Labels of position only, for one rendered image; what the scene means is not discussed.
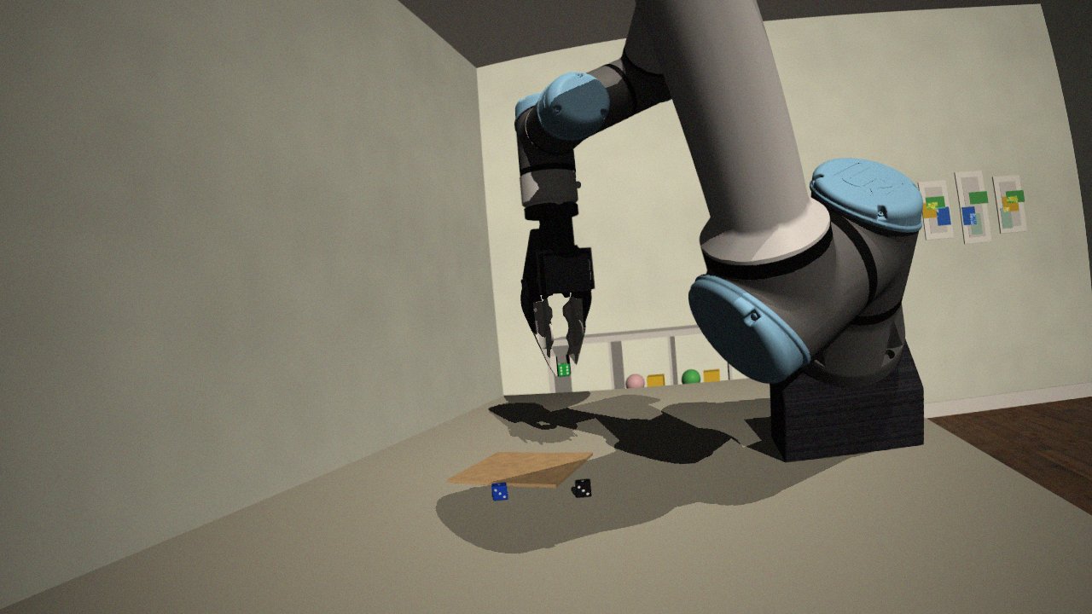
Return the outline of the tan mat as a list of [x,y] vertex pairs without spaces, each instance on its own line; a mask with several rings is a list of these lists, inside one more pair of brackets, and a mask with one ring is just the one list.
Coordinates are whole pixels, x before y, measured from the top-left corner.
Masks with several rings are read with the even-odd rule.
[[460,472],[448,483],[514,487],[558,487],[593,452],[496,452]]

